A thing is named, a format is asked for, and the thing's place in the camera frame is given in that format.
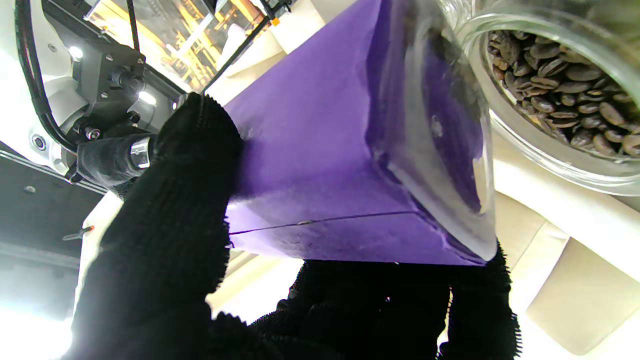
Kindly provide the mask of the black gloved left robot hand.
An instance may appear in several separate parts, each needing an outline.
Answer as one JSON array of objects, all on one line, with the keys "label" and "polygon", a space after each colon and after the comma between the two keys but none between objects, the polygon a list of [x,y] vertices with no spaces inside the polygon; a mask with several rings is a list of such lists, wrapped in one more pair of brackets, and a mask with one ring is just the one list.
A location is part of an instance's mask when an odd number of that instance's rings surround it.
[{"label": "black gloved left robot hand", "polygon": [[195,92],[87,267],[64,360],[514,360],[521,329],[501,248],[481,267],[306,260],[251,324],[214,316],[243,142]]}]

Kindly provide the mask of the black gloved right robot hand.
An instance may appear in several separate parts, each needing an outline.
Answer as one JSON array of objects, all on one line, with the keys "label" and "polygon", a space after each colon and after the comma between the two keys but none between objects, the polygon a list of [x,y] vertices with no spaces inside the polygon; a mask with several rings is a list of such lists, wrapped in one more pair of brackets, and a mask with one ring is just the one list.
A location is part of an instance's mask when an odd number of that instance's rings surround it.
[{"label": "black gloved right robot hand", "polygon": [[125,201],[128,192],[151,166],[156,135],[131,127],[77,148],[77,173]]}]

